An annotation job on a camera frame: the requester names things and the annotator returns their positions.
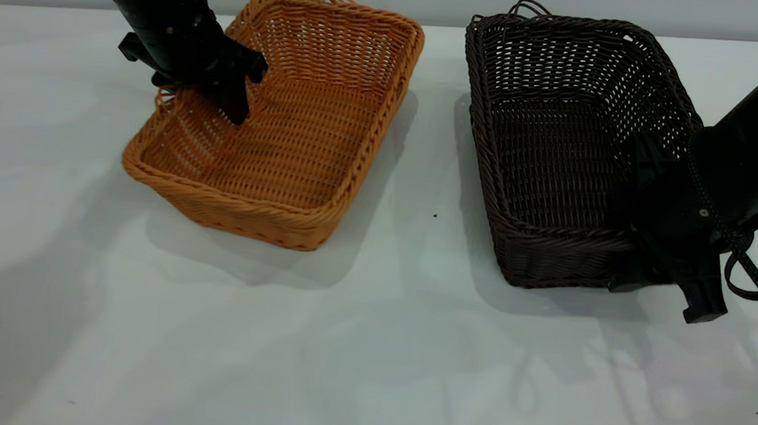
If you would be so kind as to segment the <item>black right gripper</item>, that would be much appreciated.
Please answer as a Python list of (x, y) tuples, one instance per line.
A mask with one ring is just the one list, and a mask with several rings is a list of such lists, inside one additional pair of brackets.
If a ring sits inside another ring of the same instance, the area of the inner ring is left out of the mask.
[(612, 260), (609, 292), (631, 293), (673, 278), (662, 262), (679, 264), (690, 325), (727, 313), (719, 255), (731, 251), (712, 218), (717, 211), (734, 240), (746, 244), (757, 216), (758, 139), (744, 134), (699, 132), (677, 160), (652, 132), (628, 138), (633, 152), (634, 191), (629, 218), (642, 238), (636, 248)]

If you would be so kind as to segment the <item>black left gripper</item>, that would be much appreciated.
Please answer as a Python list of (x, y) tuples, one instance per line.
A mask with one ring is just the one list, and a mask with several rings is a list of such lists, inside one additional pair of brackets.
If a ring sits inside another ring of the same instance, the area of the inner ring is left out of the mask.
[(265, 56), (225, 35), (216, 21), (188, 27), (122, 13), (132, 31), (119, 43), (128, 59), (154, 69), (156, 86), (183, 85), (214, 94), (230, 123), (242, 125), (250, 113), (247, 80), (261, 82), (269, 70)]

